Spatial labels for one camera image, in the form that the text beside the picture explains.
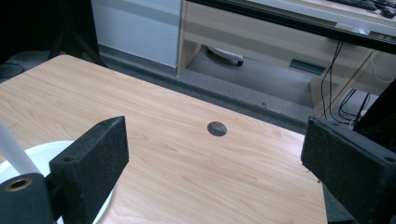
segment keyboard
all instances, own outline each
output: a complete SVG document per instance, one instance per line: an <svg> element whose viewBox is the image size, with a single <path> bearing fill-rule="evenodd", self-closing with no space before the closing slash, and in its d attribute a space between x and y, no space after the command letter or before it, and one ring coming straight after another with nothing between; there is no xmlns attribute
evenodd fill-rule
<svg viewBox="0 0 396 224"><path fill-rule="evenodd" d="M367 9L370 11L376 11L377 8L373 2L370 1L361 1L361 0L328 0L330 2L335 2L343 5L347 5L350 7L358 7Z"/></svg>

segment white panel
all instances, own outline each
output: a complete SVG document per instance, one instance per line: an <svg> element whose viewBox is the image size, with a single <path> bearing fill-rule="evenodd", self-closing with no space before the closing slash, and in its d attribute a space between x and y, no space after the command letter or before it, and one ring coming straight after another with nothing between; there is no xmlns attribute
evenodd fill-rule
<svg viewBox="0 0 396 224"><path fill-rule="evenodd" d="M98 43L177 66L181 0L92 0Z"/></svg>

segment white stick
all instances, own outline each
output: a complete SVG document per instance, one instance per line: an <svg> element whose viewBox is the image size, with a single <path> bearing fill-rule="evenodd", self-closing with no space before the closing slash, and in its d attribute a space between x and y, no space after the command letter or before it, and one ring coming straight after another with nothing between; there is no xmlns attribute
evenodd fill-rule
<svg viewBox="0 0 396 224"><path fill-rule="evenodd" d="M29 156L0 120L0 153L6 157L20 175L40 173Z"/></svg>

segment computer mouse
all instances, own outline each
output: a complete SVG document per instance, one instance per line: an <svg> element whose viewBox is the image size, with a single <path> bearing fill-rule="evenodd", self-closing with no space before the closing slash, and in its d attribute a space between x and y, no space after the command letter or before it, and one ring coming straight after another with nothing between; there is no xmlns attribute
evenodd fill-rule
<svg viewBox="0 0 396 224"><path fill-rule="evenodd" d="M381 15L383 17L393 19L393 17L396 16L396 9L393 7L384 7L382 8Z"/></svg>

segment wood grain surface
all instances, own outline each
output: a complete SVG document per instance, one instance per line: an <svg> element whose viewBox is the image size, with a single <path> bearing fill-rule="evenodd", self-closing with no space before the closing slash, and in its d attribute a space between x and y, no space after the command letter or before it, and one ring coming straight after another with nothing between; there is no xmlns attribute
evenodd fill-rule
<svg viewBox="0 0 396 224"><path fill-rule="evenodd" d="M0 118L24 148L121 115L130 162L103 223L327 223L300 134L70 56L0 84Z"/></svg>

